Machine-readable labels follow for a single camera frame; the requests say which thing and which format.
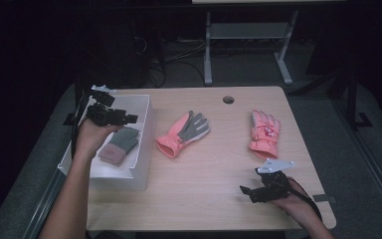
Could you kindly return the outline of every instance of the hand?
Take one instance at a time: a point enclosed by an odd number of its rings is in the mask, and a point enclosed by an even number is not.
[[[93,158],[97,150],[103,145],[106,138],[122,125],[97,126],[90,119],[86,119],[80,126],[76,144],[76,154],[82,154],[86,158]]]
[[[296,183],[293,180],[293,178],[289,178],[288,180],[290,186],[294,190],[298,191],[303,195],[306,195],[306,192],[298,183]],[[320,221],[312,207],[292,193],[290,193],[289,196],[286,198],[273,200],[272,203],[278,206],[279,208],[283,209],[303,228],[314,222]]]

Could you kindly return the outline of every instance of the table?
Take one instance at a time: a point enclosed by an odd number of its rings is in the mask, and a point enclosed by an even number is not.
[[[279,87],[121,90],[150,95],[156,136],[189,110],[202,113],[211,131],[170,159],[154,145],[145,191],[90,191],[88,230],[193,231],[300,228],[270,203],[253,204],[240,190],[263,186],[254,168],[263,160],[249,150],[252,110],[282,122],[279,158],[293,160],[284,173],[312,196],[324,194],[299,128]],[[232,97],[225,104],[224,97]],[[328,202],[317,202],[325,225],[336,225]]]

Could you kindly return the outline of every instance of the glove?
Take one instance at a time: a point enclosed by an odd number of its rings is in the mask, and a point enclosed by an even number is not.
[[[138,144],[138,139],[135,138],[137,135],[137,129],[122,127],[98,153],[100,160],[120,166],[123,158]]]
[[[250,143],[250,149],[260,158],[278,158],[277,143],[281,122],[272,115],[253,110],[253,123],[253,141]]]
[[[156,139],[157,148],[166,156],[174,158],[189,143],[202,138],[209,132],[207,119],[201,113],[193,117],[190,111],[179,119],[170,129],[167,135]]]

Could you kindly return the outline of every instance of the glove cuff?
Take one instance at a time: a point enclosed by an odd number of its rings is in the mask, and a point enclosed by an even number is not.
[[[260,158],[278,158],[278,147],[275,142],[258,140],[250,143],[250,149]]]
[[[185,143],[177,135],[164,135],[156,139],[156,146],[167,157],[174,158],[185,147]]]
[[[116,146],[113,143],[105,145],[98,153],[100,160],[119,166],[123,158],[126,155],[126,151]]]

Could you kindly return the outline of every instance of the white box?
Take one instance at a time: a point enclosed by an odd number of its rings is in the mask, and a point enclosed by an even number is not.
[[[153,149],[155,118],[149,95],[114,96],[112,108],[125,110],[127,115],[138,116],[137,123],[127,126],[139,130],[138,145],[125,157],[120,167],[101,161],[98,156],[93,159],[90,188],[98,190],[133,190],[142,191],[147,187],[148,169],[150,167],[151,151]],[[90,98],[89,104],[93,105],[95,99]],[[108,143],[112,134],[103,145]],[[58,164],[58,169],[64,174],[68,173],[71,166],[71,144]]]

